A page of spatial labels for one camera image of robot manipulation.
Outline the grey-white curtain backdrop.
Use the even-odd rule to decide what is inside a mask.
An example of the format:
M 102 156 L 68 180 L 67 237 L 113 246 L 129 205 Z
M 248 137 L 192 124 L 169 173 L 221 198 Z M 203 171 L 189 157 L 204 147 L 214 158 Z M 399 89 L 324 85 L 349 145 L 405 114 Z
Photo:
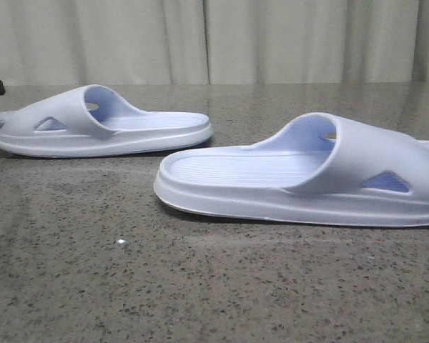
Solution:
M 0 1 L 0 79 L 429 81 L 429 1 Z

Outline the light blue slipper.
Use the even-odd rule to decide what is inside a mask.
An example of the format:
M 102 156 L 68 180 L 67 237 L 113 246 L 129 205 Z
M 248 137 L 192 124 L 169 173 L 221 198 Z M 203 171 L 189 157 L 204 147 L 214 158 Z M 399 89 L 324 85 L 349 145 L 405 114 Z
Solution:
M 213 134 L 205 114 L 143 111 L 102 85 L 82 86 L 0 112 L 0 149 L 25 156 L 91 157 L 194 146 Z
M 326 113 L 250 146 L 162 160 L 156 195 L 204 215 L 331 225 L 429 225 L 429 141 Z

